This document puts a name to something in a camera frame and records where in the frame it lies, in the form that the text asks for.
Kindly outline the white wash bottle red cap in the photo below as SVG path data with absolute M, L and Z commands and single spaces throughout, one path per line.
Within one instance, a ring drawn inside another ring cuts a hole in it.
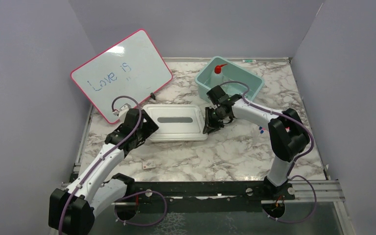
M 217 66 L 214 67 L 214 69 L 213 69 L 213 71 L 211 72 L 211 75 L 210 75 L 210 88 L 211 89 L 214 88 L 215 86 L 223 83 L 224 75 L 223 75 L 223 72 L 222 72 L 222 68 L 226 65 L 227 65 L 227 63 L 217 65 Z

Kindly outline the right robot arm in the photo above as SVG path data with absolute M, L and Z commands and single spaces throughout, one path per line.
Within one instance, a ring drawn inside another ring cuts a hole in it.
M 224 119 L 235 118 L 258 125 L 269 133 L 275 158 L 263 180 L 263 194 L 275 199 L 282 194 L 296 157 L 302 156 L 312 136 L 294 109 L 273 110 L 249 101 L 245 94 L 228 95 L 217 85 L 207 92 L 214 107 L 205 108 L 204 134 L 224 128 Z

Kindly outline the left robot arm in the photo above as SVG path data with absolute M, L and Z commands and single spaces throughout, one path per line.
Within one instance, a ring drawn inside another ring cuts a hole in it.
M 159 129 L 145 110 L 128 110 L 124 122 L 105 139 L 89 167 L 65 189 L 55 189 L 49 198 L 48 224 L 59 234 L 87 235 L 96 217 L 113 201 L 128 201 L 134 196 L 134 179 L 105 181 L 110 172 L 130 151 L 143 145 Z

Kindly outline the white plastic lid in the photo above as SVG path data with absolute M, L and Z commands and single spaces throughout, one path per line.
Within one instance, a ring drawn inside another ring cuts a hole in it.
M 200 107 L 193 104 L 148 104 L 143 110 L 153 119 L 159 129 L 149 140 L 167 141 L 205 141 L 205 126 Z

